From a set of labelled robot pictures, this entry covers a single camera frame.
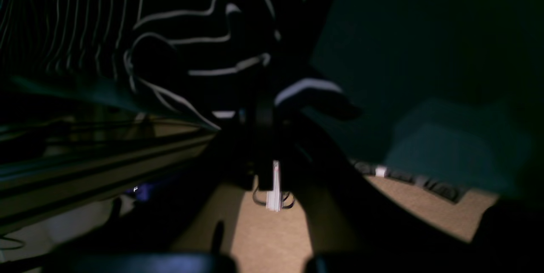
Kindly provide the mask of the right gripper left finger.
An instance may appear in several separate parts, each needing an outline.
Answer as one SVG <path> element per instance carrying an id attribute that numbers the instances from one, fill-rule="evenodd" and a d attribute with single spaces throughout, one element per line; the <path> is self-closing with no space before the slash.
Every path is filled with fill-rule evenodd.
<path id="1" fill-rule="evenodd" d="M 240 207 L 256 175 L 272 187 L 274 100 L 258 94 L 237 112 L 183 176 L 179 231 L 170 244 L 172 273 L 236 273 L 231 250 Z"/>

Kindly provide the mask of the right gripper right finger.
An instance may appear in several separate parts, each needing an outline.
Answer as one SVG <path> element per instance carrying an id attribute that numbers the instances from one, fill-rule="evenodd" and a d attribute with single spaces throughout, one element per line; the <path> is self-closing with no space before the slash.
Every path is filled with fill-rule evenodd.
<path id="1" fill-rule="evenodd" d="M 306 273 L 469 273 L 469 244 L 385 196 L 303 114 L 275 126 L 283 180 L 305 211 L 313 255 Z"/>

